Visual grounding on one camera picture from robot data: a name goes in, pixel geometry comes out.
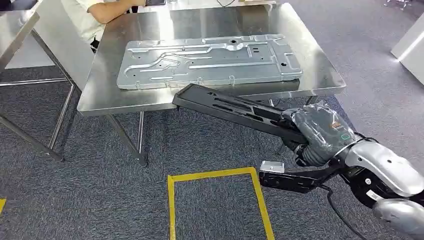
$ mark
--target table leg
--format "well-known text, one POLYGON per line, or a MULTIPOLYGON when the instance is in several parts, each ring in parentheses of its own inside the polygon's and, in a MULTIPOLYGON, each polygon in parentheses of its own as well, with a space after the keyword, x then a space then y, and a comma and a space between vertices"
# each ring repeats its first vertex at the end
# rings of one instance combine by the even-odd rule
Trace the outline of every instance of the table leg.
POLYGON ((316 104, 319 98, 319 96, 310 96, 309 99, 306 101, 306 105, 316 104))
POLYGON ((32 144, 35 148, 38 150, 41 150, 45 152, 47 155, 54 158, 56 161, 62 161, 63 157, 59 156, 57 153, 52 151, 50 148, 44 146, 41 142, 30 136, 28 133, 26 133, 24 130, 22 130, 20 127, 16 126, 13 122, 9 121, 4 116, 0 115, 0 123, 5 125, 8 129, 12 130, 14 133, 19 135, 24 140, 28 141, 30 144, 32 144))
POLYGON ((74 90, 75 90, 75 85, 72 84, 70 86, 69 92, 67 93, 65 103, 63 104, 63 107, 62 107, 62 111, 60 111, 59 119, 57 120, 56 126, 54 127, 54 131, 53 131, 53 135, 51 136, 50 143, 48 144, 48 147, 50 149, 53 149, 53 147, 55 146, 56 139, 58 138, 59 130, 61 129, 62 124, 64 122, 65 114, 68 110, 69 103, 71 102, 71 98, 72 98, 72 94, 74 93, 74 90))
POLYGON ((66 80, 70 83, 70 89, 67 94, 65 103, 63 104, 62 110, 59 114, 59 119, 57 120, 56 126, 54 127, 53 134, 51 136, 50 142, 48 144, 48 147, 50 149, 53 149, 56 143, 56 139, 58 138, 59 131, 62 127, 65 114, 68 110, 69 103, 71 102, 72 94, 74 93, 75 89, 79 90, 75 82, 72 80, 69 73, 65 70, 64 66, 59 62, 59 60, 56 58, 55 54, 50 50, 49 46, 43 41, 43 39, 40 37, 37 31, 34 29, 31 31, 31 35, 34 37, 35 41, 38 43, 38 45, 44 50, 44 52, 47 54, 47 56, 51 59, 51 61, 56 65, 56 67, 59 68, 59 70, 62 72, 62 74, 65 76, 66 80))
POLYGON ((134 145, 134 143, 131 141, 130 137, 128 137, 125 130, 122 128, 119 121, 111 114, 106 115, 107 120, 109 120, 110 124, 112 125, 113 129, 118 133, 120 139, 123 141, 123 143, 128 147, 129 151, 131 152, 132 156, 140 162, 143 166, 147 166, 147 161, 145 160, 144 156, 139 152, 137 147, 134 145))
POLYGON ((137 136, 137 147, 138 152, 142 153, 142 143, 143 143, 143 123, 145 118, 145 112, 140 112, 140 120, 138 121, 138 136, 137 136))

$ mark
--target yellow tape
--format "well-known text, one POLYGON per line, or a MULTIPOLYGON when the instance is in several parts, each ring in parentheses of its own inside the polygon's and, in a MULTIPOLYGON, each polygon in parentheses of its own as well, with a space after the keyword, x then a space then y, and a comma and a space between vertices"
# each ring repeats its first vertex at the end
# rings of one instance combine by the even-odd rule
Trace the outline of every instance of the yellow tape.
POLYGON ((265 205, 264 195, 262 195, 261 184, 259 183, 258 175, 254 167, 250 169, 252 177, 254 192, 257 197, 257 204, 259 205, 260 215, 262 216, 263 227, 265 228, 266 239, 274 240, 274 232, 271 227, 270 216, 268 216, 267 206, 265 205))
POLYGON ((169 239, 176 240, 174 180, 173 180, 173 177, 170 175, 168 175, 168 201, 169 201, 169 239))
POLYGON ((250 174, 252 167, 243 167, 243 168, 235 168, 235 169, 227 169, 220 171, 208 171, 208 172, 200 172, 200 173, 191 173, 184 175, 172 176, 174 182, 182 182, 182 181, 191 181, 198 179, 206 179, 206 178, 216 178, 216 177, 224 177, 231 175, 239 175, 239 174, 250 174))
POLYGON ((0 199, 0 214, 2 213, 2 210, 5 204, 6 204, 6 199, 0 199))
POLYGON ((273 228, 271 227, 270 217, 268 216, 267 206, 265 205, 264 196, 262 195, 261 185, 254 167, 243 167, 235 169, 227 169, 220 171, 209 171, 200 173, 191 173, 184 175, 170 176, 168 175, 168 201, 169 201, 169 239, 176 240, 175 232, 175 182, 191 181, 206 178, 225 177, 240 174, 250 174, 253 182, 254 192, 256 193, 257 203, 259 205, 260 215, 262 217, 263 226, 265 228, 266 239, 275 240, 273 228))

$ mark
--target robotic arm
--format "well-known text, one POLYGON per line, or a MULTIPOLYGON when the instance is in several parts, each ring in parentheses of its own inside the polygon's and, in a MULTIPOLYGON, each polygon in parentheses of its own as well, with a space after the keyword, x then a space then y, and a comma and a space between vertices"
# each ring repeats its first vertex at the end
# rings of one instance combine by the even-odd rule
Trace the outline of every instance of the robotic arm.
POLYGON ((330 198, 333 191, 324 185, 339 175, 375 217, 414 239, 424 240, 424 177, 408 160, 374 138, 353 132, 326 104, 281 110, 195 84, 178 92, 172 103, 278 136, 296 154, 301 167, 327 166, 291 172, 281 162, 263 161, 259 170, 262 186, 304 194, 315 188, 327 190, 337 215, 365 239, 334 208, 330 198))
POLYGON ((282 117, 292 121, 308 142, 283 137, 297 154, 296 163, 303 167, 328 163, 328 168, 284 172, 281 164, 264 161, 259 171, 263 186, 307 193, 339 175, 375 217, 414 239, 424 239, 424 178, 408 160, 373 138, 355 134, 322 102, 285 110, 282 117))

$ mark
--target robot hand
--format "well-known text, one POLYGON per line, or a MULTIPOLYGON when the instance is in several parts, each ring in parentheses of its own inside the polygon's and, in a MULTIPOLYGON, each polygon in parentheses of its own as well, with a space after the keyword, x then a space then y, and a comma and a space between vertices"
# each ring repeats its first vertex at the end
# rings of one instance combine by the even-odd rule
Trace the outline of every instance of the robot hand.
POLYGON ((264 185, 269 187, 270 182, 275 183, 270 179, 275 178, 279 183, 277 188, 302 192, 293 188, 300 184, 307 186, 303 192, 308 192, 339 174, 355 197, 373 209, 375 217, 414 239, 424 239, 424 178, 409 161, 373 138, 358 138, 360 136, 322 102, 285 110, 282 115, 292 120, 308 141, 308 144, 296 144, 283 139, 283 143, 298 155, 297 164, 320 167, 330 161, 332 167, 297 173, 283 173, 283 170, 282 175, 274 172, 266 176, 264 173, 271 163, 264 162, 259 174, 262 181, 267 179, 264 185), (315 179, 305 184, 303 177, 310 177, 311 173, 315 173, 315 179), (282 180, 281 177, 288 175, 295 181, 282 180))

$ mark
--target stainless steel table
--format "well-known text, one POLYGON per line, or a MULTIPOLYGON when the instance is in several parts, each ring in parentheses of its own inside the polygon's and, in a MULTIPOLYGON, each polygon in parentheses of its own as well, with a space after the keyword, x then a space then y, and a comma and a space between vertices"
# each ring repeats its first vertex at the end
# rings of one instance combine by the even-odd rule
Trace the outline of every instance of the stainless steel table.
POLYGON ((146 164, 141 154, 143 112, 175 108, 172 100, 181 88, 119 89, 116 80, 127 43, 262 34, 286 36, 303 76, 293 81, 222 85, 215 89, 261 101, 312 96, 312 103, 317 96, 338 94, 345 88, 339 73, 288 3, 158 11, 126 14, 106 26, 77 109, 83 116, 107 116, 134 157, 146 164), (128 112, 140 112, 137 147, 113 117, 128 112))
POLYGON ((70 89, 66 97, 65 103, 63 104, 62 110, 59 114, 56 126, 54 128, 52 137, 50 139, 49 145, 44 146, 41 142, 27 134, 13 122, 8 120, 4 115, 0 113, 0 123, 5 125, 7 128, 14 131, 20 137, 30 142, 37 149, 47 153, 52 156, 55 160, 61 161, 63 158, 59 156, 56 152, 53 151, 53 148, 56 143, 56 139, 59 134, 59 130, 62 126, 66 111, 68 109, 69 103, 71 101, 72 94, 77 88, 76 84, 66 72, 64 67, 60 64, 55 55, 50 51, 46 43, 41 39, 38 33, 34 30, 34 26, 37 21, 40 19, 39 15, 34 10, 22 10, 22 11, 0 11, 0 73, 8 65, 15 52, 22 46, 24 39, 30 33, 35 38, 37 43, 45 51, 45 53, 50 57, 53 63, 60 69, 64 77, 62 78, 50 78, 50 79, 31 79, 31 80, 21 80, 21 81, 11 81, 3 82, 0 81, 0 87, 7 86, 21 86, 21 85, 30 85, 30 84, 49 84, 57 82, 69 82, 70 89))

